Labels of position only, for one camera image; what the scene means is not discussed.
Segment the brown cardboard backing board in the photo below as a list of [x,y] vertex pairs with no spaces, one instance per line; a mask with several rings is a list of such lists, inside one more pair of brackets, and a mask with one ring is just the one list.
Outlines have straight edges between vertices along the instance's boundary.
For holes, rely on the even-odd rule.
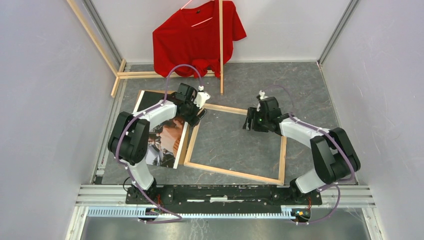
[[[138,92],[134,112],[138,113],[162,101],[164,93],[162,91]],[[180,134],[174,144],[172,151],[161,146],[161,136],[163,127],[177,129]],[[188,146],[189,125],[179,117],[165,120],[162,123],[152,126],[148,135],[148,146],[145,161],[148,165],[176,169],[184,162]]]

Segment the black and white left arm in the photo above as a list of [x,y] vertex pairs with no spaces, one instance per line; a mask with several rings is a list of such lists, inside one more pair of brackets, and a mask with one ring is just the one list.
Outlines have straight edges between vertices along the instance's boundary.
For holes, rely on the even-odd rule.
[[181,158],[188,126],[196,126],[210,95],[181,83],[178,90],[142,90],[133,112],[118,114],[107,148],[124,165],[132,181],[131,195],[145,204],[157,198],[156,180],[148,166],[174,168]]

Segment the printed photo with white border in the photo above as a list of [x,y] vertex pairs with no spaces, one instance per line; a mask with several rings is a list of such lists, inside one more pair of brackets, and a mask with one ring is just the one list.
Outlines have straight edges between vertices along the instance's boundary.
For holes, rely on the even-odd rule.
[[148,165],[177,169],[187,154],[189,125],[174,117],[152,126],[145,161]]

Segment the light wooden picture frame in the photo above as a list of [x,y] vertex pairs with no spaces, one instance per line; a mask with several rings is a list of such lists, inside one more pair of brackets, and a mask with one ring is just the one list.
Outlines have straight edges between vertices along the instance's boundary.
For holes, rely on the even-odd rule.
[[242,128],[246,109],[210,104],[193,128],[184,166],[202,171],[283,185],[287,139]]

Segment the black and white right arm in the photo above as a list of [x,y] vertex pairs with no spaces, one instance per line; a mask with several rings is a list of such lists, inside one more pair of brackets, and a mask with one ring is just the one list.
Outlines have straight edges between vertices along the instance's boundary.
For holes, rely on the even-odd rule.
[[282,113],[273,96],[256,97],[257,107],[249,107],[244,130],[272,132],[295,140],[311,150],[313,169],[290,182],[289,199],[302,204],[315,190],[351,181],[361,162],[346,133],[340,127],[321,128],[301,121],[292,113]]

